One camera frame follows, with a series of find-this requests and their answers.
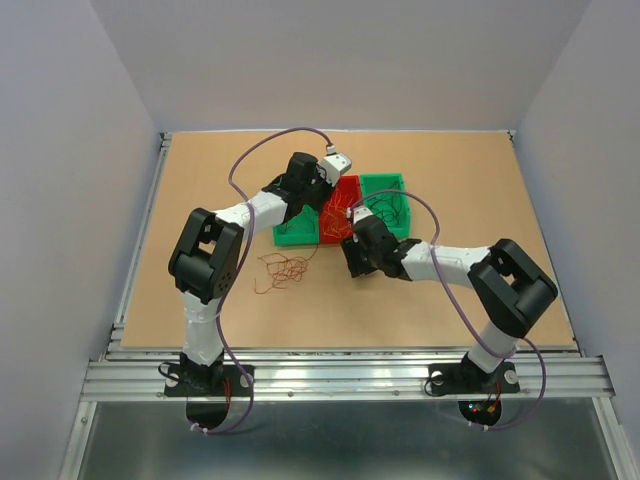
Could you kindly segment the green plastic bin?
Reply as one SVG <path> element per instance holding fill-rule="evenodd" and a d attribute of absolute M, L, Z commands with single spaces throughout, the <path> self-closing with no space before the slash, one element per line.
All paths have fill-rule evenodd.
<path fill-rule="evenodd" d="M 309 206 L 285 224 L 272 229 L 278 247 L 317 245 L 320 243 L 319 215 Z"/>
<path fill-rule="evenodd" d="M 389 190 L 404 190 L 401 173 L 363 174 L 360 187 L 364 205 L 380 218 L 398 239 L 408 238 L 411 227 L 411 210 L 408 198 Z"/>

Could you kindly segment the red plastic bin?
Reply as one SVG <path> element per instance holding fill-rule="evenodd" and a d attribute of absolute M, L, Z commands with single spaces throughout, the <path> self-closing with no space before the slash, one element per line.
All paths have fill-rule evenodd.
<path fill-rule="evenodd" d="M 361 196 L 360 180 L 357 175 L 343 176 L 319 215 L 319 236 L 321 244 L 337 244 L 351 236 L 351 225 L 346 218 L 346 209 Z"/>

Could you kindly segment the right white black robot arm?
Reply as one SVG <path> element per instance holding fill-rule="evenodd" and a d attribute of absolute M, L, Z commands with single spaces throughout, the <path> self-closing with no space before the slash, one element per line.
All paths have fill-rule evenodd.
<path fill-rule="evenodd" d="M 397 239 L 384 222 L 369 215 L 353 224 L 341 241 L 353 278 L 382 272 L 404 281 L 439 281 L 475 292 L 488 315 L 475 344 L 458 364 L 434 366 L 428 391 L 434 396 L 484 393 L 499 380 L 497 371 L 558 296 L 554 281 L 514 241 L 461 248 Z"/>

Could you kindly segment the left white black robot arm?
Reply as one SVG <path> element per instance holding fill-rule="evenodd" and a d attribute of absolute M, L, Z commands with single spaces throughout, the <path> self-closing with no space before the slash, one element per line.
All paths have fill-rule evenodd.
<path fill-rule="evenodd" d="M 333 148 L 322 160 L 296 152 L 286 171 L 253 197 L 226 209 L 190 213 L 168 265 L 181 292 L 186 338 L 179 361 L 159 368 L 166 396 L 206 397 L 221 390 L 225 347 L 220 307 L 238 276 L 241 248 L 306 206 L 320 212 L 351 166 Z"/>

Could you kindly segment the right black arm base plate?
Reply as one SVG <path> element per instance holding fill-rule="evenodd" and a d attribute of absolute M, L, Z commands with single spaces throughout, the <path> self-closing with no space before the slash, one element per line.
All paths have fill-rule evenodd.
<path fill-rule="evenodd" d="M 433 397 L 515 394 L 520 391 L 520 384 L 511 362 L 502 362 L 493 373 L 486 373 L 472 363 L 434 363 L 428 367 L 423 390 Z"/>

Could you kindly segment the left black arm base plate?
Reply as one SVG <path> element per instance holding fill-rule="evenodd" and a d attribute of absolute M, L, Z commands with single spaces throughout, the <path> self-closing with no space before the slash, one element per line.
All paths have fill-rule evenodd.
<path fill-rule="evenodd" d="M 183 379 L 180 366 L 164 362 L 158 367 L 163 377 L 163 395 L 168 398 L 246 398 L 250 397 L 250 388 L 245 377 L 233 365 L 224 364 L 221 380 L 215 385 L 202 385 L 196 381 Z"/>

